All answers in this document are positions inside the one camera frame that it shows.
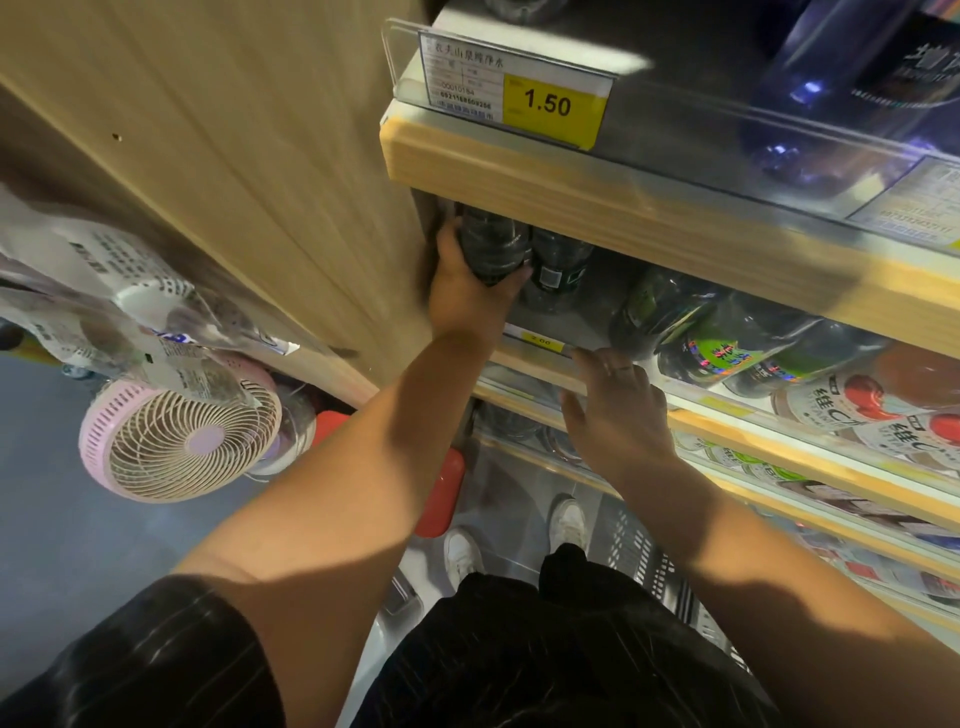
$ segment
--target dark green bottle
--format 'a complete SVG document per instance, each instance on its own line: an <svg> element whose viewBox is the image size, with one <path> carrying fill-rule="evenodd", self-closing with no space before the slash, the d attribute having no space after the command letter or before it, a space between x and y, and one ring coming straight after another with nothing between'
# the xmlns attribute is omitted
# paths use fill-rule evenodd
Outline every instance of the dark green bottle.
<svg viewBox="0 0 960 728"><path fill-rule="evenodd" d="M652 265L610 321L610 343L634 361L653 355L703 317L728 289Z"/></svg>

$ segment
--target hand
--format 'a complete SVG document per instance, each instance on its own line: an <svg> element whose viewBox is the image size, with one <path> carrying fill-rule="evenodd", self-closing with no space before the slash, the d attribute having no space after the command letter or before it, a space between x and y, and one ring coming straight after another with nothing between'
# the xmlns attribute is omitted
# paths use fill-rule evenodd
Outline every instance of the hand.
<svg viewBox="0 0 960 728"><path fill-rule="evenodd" d="M461 218L447 221L437 233L440 264L430 286L430 324L435 339L449 333L474 337L493 351L503 333L507 312L532 270L522 266L488 288L470 271L457 240Z"/></svg>
<svg viewBox="0 0 960 728"><path fill-rule="evenodd" d="M666 396L641 367L614 349L577 349L573 361L587 385L587 412L564 390L564 420L595 473L622 494L639 474L682 462L666 425Z"/></svg>

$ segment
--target person's left hand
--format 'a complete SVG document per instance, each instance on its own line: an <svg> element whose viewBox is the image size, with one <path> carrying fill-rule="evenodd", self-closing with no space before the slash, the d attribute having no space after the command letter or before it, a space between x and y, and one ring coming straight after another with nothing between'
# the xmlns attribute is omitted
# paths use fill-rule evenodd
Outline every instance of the person's left hand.
<svg viewBox="0 0 960 728"><path fill-rule="evenodd" d="M492 351L503 333L507 311L532 270L524 265L488 288L470 271L457 240L461 218L437 233L440 264L430 286L430 324L435 339L449 333L475 337Z"/></svg>

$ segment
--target person's right hand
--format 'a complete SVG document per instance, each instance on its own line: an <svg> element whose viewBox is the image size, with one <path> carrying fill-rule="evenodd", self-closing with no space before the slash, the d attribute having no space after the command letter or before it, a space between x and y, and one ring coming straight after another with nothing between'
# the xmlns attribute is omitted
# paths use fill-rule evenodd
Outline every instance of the person's right hand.
<svg viewBox="0 0 960 728"><path fill-rule="evenodd" d="M564 420L595 473L622 493L638 474L682 462L666 424L666 396L642 368L614 349L578 349L573 361L587 385L587 412L564 391Z"/></svg>

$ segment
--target portable fan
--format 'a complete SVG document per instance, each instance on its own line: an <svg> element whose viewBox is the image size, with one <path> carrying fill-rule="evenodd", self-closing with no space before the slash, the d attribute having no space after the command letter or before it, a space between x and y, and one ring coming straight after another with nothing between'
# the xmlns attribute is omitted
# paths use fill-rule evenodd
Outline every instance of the portable fan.
<svg viewBox="0 0 960 728"><path fill-rule="evenodd" d="M273 380L246 359L219 352L257 406L188 400L118 379L97 396L80 428L80 455L94 480L149 503L202 496L241 475L276 437Z"/></svg>

